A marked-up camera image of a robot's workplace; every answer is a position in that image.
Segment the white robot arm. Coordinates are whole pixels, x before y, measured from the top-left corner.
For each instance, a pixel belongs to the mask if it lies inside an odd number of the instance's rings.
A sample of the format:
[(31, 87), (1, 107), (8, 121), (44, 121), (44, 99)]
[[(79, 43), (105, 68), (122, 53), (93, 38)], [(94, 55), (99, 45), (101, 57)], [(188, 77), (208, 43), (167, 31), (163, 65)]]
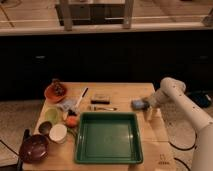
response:
[(172, 100), (184, 113), (197, 133), (191, 171), (213, 171), (213, 117), (185, 95), (184, 82), (165, 77), (160, 88), (146, 97), (152, 108), (158, 108)]

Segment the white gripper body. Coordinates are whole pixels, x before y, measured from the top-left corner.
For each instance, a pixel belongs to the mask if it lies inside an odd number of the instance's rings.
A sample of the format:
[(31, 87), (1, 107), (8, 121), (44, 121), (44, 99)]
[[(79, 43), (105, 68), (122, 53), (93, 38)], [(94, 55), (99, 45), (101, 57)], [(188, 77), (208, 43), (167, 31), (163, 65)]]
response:
[(159, 108), (166, 102), (167, 96), (162, 90), (157, 90), (149, 97), (145, 98), (147, 103), (145, 107), (145, 120), (151, 121), (158, 113)]

